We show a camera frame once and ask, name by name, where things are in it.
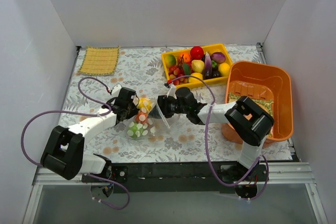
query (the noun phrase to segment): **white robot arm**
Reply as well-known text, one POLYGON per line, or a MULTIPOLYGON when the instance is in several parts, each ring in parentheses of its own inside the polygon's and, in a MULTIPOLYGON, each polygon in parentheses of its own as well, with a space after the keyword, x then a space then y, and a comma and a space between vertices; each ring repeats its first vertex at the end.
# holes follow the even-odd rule
MULTIPOLYGON (((210 123, 230 123, 243 139, 243 149, 238 159, 241 167, 248 170, 256 158, 260 156, 262 145, 274 124, 273 118, 248 97, 241 97, 237 102, 219 105, 209 105, 198 102, 188 88, 176 90, 169 85, 167 95, 160 95, 157 106, 166 118, 173 114, 186 114, 194 124, 206 123, 209 109, 212 106, 210 123), (245 115, 251 114, 248 120, 245 115)), ((46 148, 41 158, 41 164, 65 179, 72 179, 77 174, 94 173, 102 178, 111 175, 112 163, 104 156, 83 154, 84 144, 96 135, 119 122, 132 118, 139 111, 135 105, 134 90, 115 86, 111 91, 112 99, 107 104, 112 112, 105 116, 88 118, 68 128, 57 126, 51 132, 46 148)), ((108 112, 103 106, 98 113, 108 112)), ((157 110, 150 116, 161 118, 157 110)))
POLYGON ((243 148, 238 163, 242 170, 252 167, 261 155, 262 146, 269 134, 274 119, 248 97, 241 97, 236 102, 209 105, 198 102, 189 88, 183 87, 173 97, 159 96, 157 102, 165 117, 173 114, 186 114, 194 124, 206 124, 210 107, 209 123, 230 123, 243 139, 243 148))
MULTIPOLYGON (((101 155, 84 154, 84 144, 95 136, 113 127, 119 122, 132 118, 139 111, 132 89, 116 85, 111 90, 112 99, 107 101, 112 112, 104 116, 85 119, 68 128, 55 127, 40 160, 43 167, 50 169, 65 179, 72 179, 77 174, 94 173, 108 178, 111 161, 101 155)), ((98 115, 109 112, 105 105, 98 115)))

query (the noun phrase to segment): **woven mat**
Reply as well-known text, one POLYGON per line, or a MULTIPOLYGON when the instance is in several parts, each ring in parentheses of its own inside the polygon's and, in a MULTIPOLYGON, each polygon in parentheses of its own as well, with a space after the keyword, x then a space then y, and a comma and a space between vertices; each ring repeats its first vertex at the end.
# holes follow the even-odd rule
POLYGON ((87 47, 80 73, 89 76, 106 76, 113 74, 118 63, 119 47, 87 47))

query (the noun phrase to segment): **white panel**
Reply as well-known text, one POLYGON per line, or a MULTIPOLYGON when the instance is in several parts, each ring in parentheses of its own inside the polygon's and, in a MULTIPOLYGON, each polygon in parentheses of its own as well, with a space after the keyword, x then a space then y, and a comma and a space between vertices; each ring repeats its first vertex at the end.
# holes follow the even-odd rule
MULTIPOLYGON (((20 149, 25 123, 60 109, 75 46, 50 0, 0 0, 0 223, 21 223, 36 166, 20 149)), ((39 161, 59 115, 27 131, 27 151, 39 161)))
POLYGON ((335 0, 286 0, 265 41, 267 62, 291 75, 294 145, 311 164, 329 223, 336 223, 335 13, 335 0))
POLYGON ((263 42, 285 0, 51 0, 76 45, 263 42))

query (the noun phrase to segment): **polka dot object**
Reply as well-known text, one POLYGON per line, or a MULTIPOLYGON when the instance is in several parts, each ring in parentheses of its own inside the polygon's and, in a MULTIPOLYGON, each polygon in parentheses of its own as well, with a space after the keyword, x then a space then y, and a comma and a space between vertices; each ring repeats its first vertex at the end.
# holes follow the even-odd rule
POLYGON ((151 102, 150 99, 148 98, 139 99, 138 109, 140 109, 142 112, 148 113, 151 111, 152 107, 153 107, 153 103, 151 102))
POLYGON ((140 111, 135 117, 135 121, 144 124, 147 122, 147 117, 148 117, 147 113, 140 111))
POLYGON ((141 123, 131 122, 127 130, 127 135, 133 139, 136 139, 142 136, 143 131, 143 125, 141 123))

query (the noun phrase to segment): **fake fruit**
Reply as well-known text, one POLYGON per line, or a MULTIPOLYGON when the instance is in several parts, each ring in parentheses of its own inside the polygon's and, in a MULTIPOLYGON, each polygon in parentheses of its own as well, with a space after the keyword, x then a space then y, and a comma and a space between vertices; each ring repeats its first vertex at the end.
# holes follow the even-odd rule
POLYGON ((211 55, 211 59, 216 61, 218 64, 225 62, 225 55, 222 52, 214 52, 211 55))
POLYGON ((140 109, 142 112, 150 112, 152 109, 153 103, 151 102, 150 99, 148 98, 140 98, 139 99, 139 104, 138 104, 138 109, 140 109))
POLYGON ((147 113, 140 111, 135 117, 135 121, 144 124, 147 122, 147 117, 148 117, 147 113))
MULTIPOLYGON (((201 73, 192 73, 191 74, 194 77, 198 77, 201 80, 203 80, 203 75, 201 73)), ((189 77, 188 78, 189 83, 200 83, 201 81, 197 80, 196 78, 189 77)))
POLYGON ((218 70, 218 65, 217 65, 217 62, 216 62, 216 61, 212 60, 212 61, 211 61, 211 64, 212 64, 212 70, 213 70, 213 71, 214 71, 214 70, 218 70))
POLYGON ((222 76, 228 76, 230 72, 230 66, 227 63, 222 63, 218 66, 218 71, 222 76))
POLYGON ((174 70, 175 70, 176 68, 179 68, 179 67, 178 67, 177 65, 172 65, 172 66, 169 68, 169 73, 173 73, 174 70))
POLYGON ((191 66, 194 72, 202 73, 204 69, 204 62, 202 62, 201 60, 193 60, 191 62, 191 66))
POLYGON ((193 60, 201 60, 202 57, 204 56, 203 48, 202 47, 193 47, 190 50, 190 56, 193 60))
POLYGON ((183 63, 182 68, 183 68, 183 72, 186 76, 191 75, 191 68, 190 68, 189 64, 183 63))
POLYGON ((131 122, 128 126, 127 135, 131 138, 138 138, 140 136, 146 136, 148 130, 145 129, 144 124, 131 122))
POLYGON ((191 61, 191 56, 187 52, 182 52, 182 53, 179 54, 177 60, 178 60, 178 62, 188 63, 188 62, 191 61))
POLYGON ((175 70, 173 71, 173 74, 175 76, 178 76, 181 73, 181 70, 179 68, 175 68, 175 70))
POLYGON ((169 75, 169 79, 170 79, 170 80, 174 80, 175 78, 176 78, 175 75, 173 75, 173 74, 170 74, 170 75, 169 75))
POLYGON ((173 55, 165 55, 164 63, 166 64, 167 68, 170 68, 171 66, 176 65, 176 59, 173 55))
POLYGON ((185 77, 179 78, 179 81, 180 81, 180 82, 183 82, 184 79, 185 79, 185 77))
POLYGON ((204 71, 203 71, 203 79, 207 80, 212 77, 212 62, 208 52, 205 54, 205 62, 204 62, 204 71))
POLYGON ((218 78, 221 77, 221 73, 218 70, 213 70, 212 71, 212 78, 218 78))

